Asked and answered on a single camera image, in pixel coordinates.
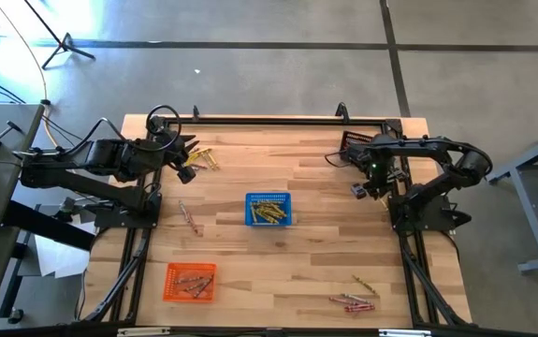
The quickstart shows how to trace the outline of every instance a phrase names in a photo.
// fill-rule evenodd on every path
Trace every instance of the blue plastic bin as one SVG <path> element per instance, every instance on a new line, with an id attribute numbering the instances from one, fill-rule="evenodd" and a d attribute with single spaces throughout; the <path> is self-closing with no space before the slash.
<path id="1" fill-rule="evenodd" d="M 279 220 L 279 224 L 272 224 L 262 218 L 261 216 L 256 216 L 256 220 L 258 220 L 258 223 L 254 223 L 254 219 L 252 217 L 252 210 L 250 209 L 250 205 L 252 202 L 258 202 L 258 201 L 282 201 L 281 209 L 287 214 L 287 216 L 283 219 Z M 291 195 L 287 192 L 279 192 L 279 193 L 247 193 L 246 194 L 246 226 L 252 226 L 252 227 L 283 227 L 283 226 L 290 226 L 292 222 L 292 216 L 291 216 Z"/>

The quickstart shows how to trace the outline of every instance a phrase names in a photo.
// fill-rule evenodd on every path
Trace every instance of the white paper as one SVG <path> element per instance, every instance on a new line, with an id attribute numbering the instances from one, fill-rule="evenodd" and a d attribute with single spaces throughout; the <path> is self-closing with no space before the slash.
<path id="1" fill-rule="evenodd" d="M 80 221 L 79 214 L 73 215 L 73 221 L 70 225 L 94 234 L 94 222 L 80 224 Z M 56 278 L 80 274 L 85 271 L 90 260 L 89 252 L 37 235 L 36 249 L 42 276 L 52 272 Z"/>

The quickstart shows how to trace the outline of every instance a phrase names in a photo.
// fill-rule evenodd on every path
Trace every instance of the butcher block table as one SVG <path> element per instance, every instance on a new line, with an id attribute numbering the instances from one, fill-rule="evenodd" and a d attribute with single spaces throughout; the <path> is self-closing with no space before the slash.
<path id="1" fill-rule="evenodd" d="M 123 134 L 129 139 L 145 138 L 145 117 L 126 115 Z M 428 134 L 425 119 L 405 118 L 401 123 L 409 138 Z M 410 328 L 400 243 L 384 203 L 356 200 L 350 186 L 363 183 L 363 174 L 355 167 L 334 168 L 325 161 L 325 154 L 339 150 L 343 130 L 380 132 L 375 126 L 183 125 L 182 134 L 196 135 L 200 149 L 212 148 L 220 169 L 200 170 L 186 185 L 174 170 L 163 169 L 163 206 L 148 253 L 137 324 Z M 426 183 L 438 174 L 429 159 L 409 162 L 414 183 Z M 246 193 L 263 191 L 291 194 L 292 226 L 244 225 Z M 185 222 L 179 200 L 202 228 L 202 237 Z M 125 229 L 114 228 L 96 242 L 85 278 L 82 316 L 92 312 L 115 281 L 124 237 Z M 456 250 L 441 233 L 425 232 L 424 241 L 434 284 L 458 315 L 470 321 Z M 169 262 L 216 264 L 214 302 L 163 301 Z M 352 274 L 368 282 L 379 296 L 355 282 Z M 129 284 L 122 317 L 131 290 Z M 369 299 L 376 310 L 348 314 L 343 305 L 328 300 L 341 293 Z M 421 314 L 427 317 L 421 286 L 416 293 L 424 309 Z"/>

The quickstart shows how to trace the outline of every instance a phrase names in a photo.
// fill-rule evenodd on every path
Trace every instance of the orange basket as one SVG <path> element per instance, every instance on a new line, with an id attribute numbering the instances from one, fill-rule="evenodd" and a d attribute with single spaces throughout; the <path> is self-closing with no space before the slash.
<path id="1" fill-rule="evenodd" d="M 163 300 L 212 302 L 215 272 L 216 265 L 211 263 L 169 263 Z"/>

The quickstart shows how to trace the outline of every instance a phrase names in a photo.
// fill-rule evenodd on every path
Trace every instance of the wooden table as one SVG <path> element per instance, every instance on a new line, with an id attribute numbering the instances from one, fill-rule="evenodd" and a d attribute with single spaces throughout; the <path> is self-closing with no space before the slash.
<path id="1" fill-rule="evenodd" d="M 144 120 L 145 115 L 126 115 L 123 134 L 145 138 Z M 408 137 L 428 134 L 422 118 L 402 119 L 402 126 Z M 350 185 L 363 182 L 363 175 L 353 167 L 333 168 L 323 158 L 339 149 L 343 130 L 379 132 L 376 127 L 344 125 L 184 125 L 182 133 L 195 134 L 200 148 L 212 148 L 221 168 L 199 171 L 187 185 L 179 182 L 175 171 L 163 170 L 163 209 L 148 254 L 138 325 L 411 327 L 399 241 L 384 204 L 371 198 L 356 200 Z M 410 167 L 415 183 L 437 175 L 428 159 L 410 159 Z M 294 225 L 245 226 L 245 194 L 253 191 L 289 191 Z M 179 200 L 203 226 L 203 237 L 185 223 Z M 124 229 L 111 229 L 96 243 L 83 315 L 114 282 L 124 236 Z M 470 321 L 454 247 L 440 233 L 425 232 L 424 237 L 433 282 Z M 215 263 L 214 303 L 163 301 L 168 262 Z M 380 296 L 371 296 L 352 274 Z M 377 309 L 347 314 L 327 299 L 343 292 L 367 297 Z M 417 294 L 425 307 L 420 286 Z"/>

